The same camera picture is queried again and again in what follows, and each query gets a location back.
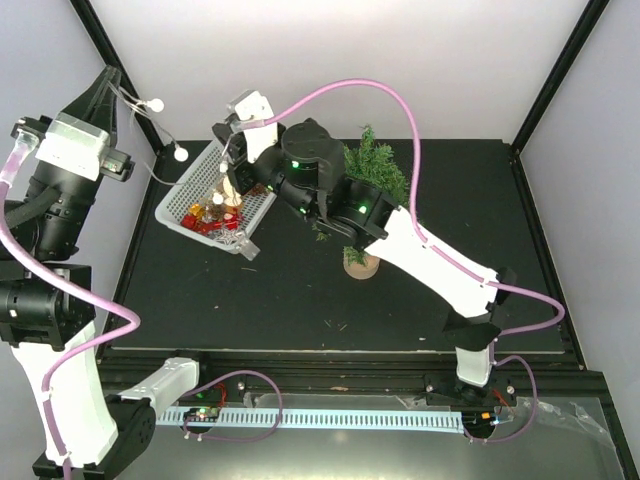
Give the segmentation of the small green christmas tree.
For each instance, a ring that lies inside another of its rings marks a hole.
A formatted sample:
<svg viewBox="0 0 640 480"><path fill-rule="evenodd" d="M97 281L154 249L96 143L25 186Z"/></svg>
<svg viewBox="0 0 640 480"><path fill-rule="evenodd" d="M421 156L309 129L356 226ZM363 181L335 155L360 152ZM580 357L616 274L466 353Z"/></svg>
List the small green christmas tree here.
<svg viewBox="0 0 640 480"><path fill-rule="evenodd" d="M347 175L372 184L390 194L402 207L409 208L410 182L396 164L392 147L376 139L371 125L362 128L357 147L344 147L344 160ZM379 264L378 257L354 247L343 249L344 270L356 280L373 277Z"/></svg>

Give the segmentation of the white plastic basket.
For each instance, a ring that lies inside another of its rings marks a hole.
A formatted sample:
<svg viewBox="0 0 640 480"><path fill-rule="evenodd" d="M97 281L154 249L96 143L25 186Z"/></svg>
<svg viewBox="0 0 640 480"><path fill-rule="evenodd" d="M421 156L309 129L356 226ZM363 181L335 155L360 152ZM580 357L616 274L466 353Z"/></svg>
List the white plastic basket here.
<svg viewBox="0 0 640 480"><path fill-rule="evenodd" d="M239 206L226 204L228 190L224 187L224 175L220 171L222 153L223 144L216 139L212 140L160 201L155 210L155 218L180 235L230 254L242 254L252 260L259 253L259 248L252 243L250 237L276 196L260 187L252 193L236 196L234 199L240 203ZM210 224L211 231L207 235L189 231L180 225L193 204L206 208L201 220ZM242 239L233 247L220 245L214 240L217 231L224 227L243 231Z"/></svg>

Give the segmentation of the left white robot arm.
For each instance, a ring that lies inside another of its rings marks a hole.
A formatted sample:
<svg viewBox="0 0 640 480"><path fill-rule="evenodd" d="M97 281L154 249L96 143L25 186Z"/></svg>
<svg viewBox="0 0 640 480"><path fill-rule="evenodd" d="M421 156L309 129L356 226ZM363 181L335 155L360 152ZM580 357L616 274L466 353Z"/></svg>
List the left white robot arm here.
<svg viewBox="0 0 640 480"><path fill-rule="evenodd" d="M117 149L120 71L107 66L55 117L24 117L1 170L8 193L29 156L26 195L1 203L1 339L31 385L46 448L42 479L119 477L149 446L157 418L185 393L207 397L213 372L178 356L137 385L106 394L96 350L140 324L131 310L91 290L92 270L71 262L104 178L128 180L134 165Z"/></svg>

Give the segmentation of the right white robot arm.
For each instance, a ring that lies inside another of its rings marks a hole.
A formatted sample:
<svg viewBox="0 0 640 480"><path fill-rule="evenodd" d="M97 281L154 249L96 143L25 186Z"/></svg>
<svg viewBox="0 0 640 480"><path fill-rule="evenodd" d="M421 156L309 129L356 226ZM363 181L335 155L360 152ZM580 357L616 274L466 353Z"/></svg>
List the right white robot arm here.
<svg viewBox="0 0 640 480"><path fill-rule="evenodd" d="M315 120L269 126L257 140L236 121L212 127L226 148L226 173L241 194L261 185L321 232L338 234L357 251L378 257L427 286L450 306L443 334L454 347L457 396L476 403L491 390L494 344L501 333L510 268L493 270L472 261L412 222L390 194L345 171L341 141Z"/></svg>

